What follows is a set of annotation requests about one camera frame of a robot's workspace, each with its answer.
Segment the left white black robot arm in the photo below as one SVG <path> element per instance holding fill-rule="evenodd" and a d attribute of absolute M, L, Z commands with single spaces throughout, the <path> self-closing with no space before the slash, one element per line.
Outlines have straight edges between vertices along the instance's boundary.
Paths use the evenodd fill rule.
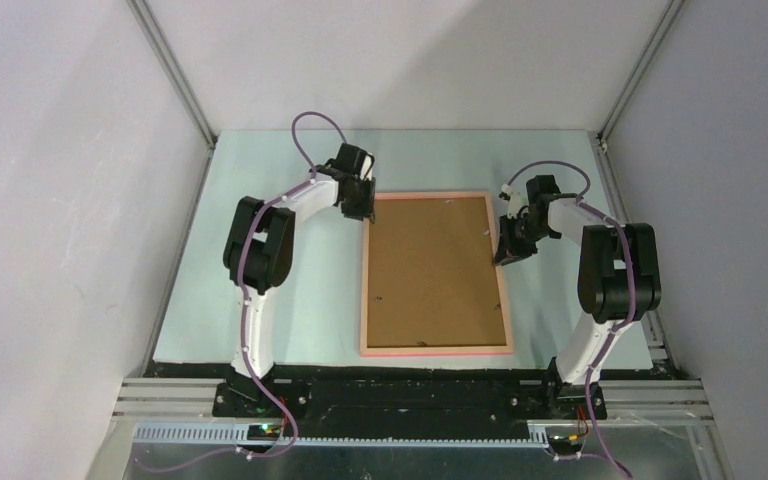
<path fill-rule="evenodd" d="M 276 403 L 275 388 L 262 379 L 274 366 L 273 311 L 276 292 L 292 265 L 296 227 L 335 207 L 351 220 L 374 219 L 375 157 L 343 143 L 336 156 L 315 165 L 307 179 L 271 200 L 239 200 L 223 252 L 223 264 L 242 294 L 240 340 L 231 366 L 250 378 L 237 402 L 252 416 Z"/>

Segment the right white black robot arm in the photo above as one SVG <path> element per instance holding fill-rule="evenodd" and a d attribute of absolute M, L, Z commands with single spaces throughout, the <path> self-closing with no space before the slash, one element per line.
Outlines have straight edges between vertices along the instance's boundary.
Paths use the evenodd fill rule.
<path fill-rule="evenodd" d="M 582 314 L 542 379 L 543 408 L 566 418 L 593 398 L 617 339 L 660 303 L 655 232 L 646 223 L 622 224 L 582 196 L 561 192 L 551 175 L 529 180 L 524 194 L 506 183 L 499 196 L 507 211 L 499 218 L 495 265 L 536 255 L 538 242 L 545 238 L 566 238 L 580 248 L 577 296 Z"/>

